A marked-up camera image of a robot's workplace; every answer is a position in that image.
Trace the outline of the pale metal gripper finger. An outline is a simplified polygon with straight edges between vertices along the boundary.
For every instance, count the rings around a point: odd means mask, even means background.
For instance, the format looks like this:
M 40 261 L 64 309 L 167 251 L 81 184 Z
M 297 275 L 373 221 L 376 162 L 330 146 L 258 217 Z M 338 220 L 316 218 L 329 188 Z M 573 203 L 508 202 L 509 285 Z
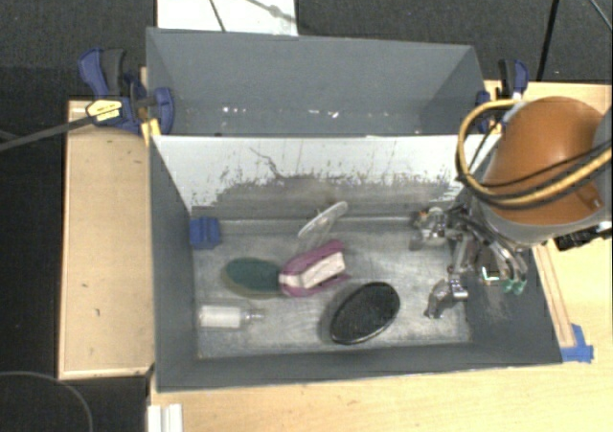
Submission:
M 460 278 L 441 279 L 432 287 L 424 315 L 429 319 L 439 319 L 443 311 L 468 298 L 468 289 Z
M 446 214 L 442 208 L 418 211 L 410 223 L 409 250 L 439 248 L 446 244 Z

